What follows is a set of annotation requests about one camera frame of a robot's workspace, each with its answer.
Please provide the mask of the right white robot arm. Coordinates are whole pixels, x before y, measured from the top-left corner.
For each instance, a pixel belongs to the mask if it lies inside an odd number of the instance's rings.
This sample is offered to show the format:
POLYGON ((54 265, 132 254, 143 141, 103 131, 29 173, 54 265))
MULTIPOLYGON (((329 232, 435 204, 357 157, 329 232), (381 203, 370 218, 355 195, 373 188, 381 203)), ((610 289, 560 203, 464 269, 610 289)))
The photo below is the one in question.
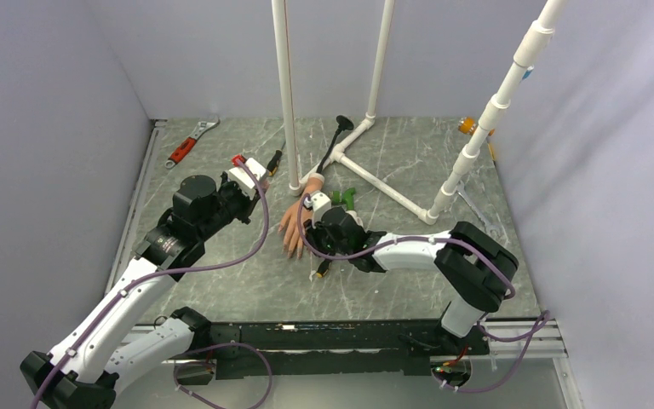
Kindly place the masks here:
POLYGON ((448 303, 435 331, 440 350, 454 354, 468 342, 478 321, 515 295, 517 257, 470 222, 427 235, 370 231, 341 208, 304 222, 311 251, 347 261, 365 273, 395 269, 434 271, 450 283, 456 298, 448 303))

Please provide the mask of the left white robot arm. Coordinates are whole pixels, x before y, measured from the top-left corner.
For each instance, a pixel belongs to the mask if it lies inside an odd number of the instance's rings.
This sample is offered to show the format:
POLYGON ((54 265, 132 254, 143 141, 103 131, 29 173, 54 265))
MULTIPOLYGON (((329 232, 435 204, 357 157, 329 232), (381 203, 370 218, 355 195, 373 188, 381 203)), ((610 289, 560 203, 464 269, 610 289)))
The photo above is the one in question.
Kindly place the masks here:
POLYGON ((32 351, 20 371, 34 394, 31 406, 109 408, 163 361, 204 355, 213 345, 212 323, 179 308, 164 323, 131 343, 123 340, 140 317, 205 253, 205 244, 234 220, 249 223, 265 192, 262 171, 233 168, 221 182, 189 176, 137 247, 115 285, 88 317, 49 352, 32 351))

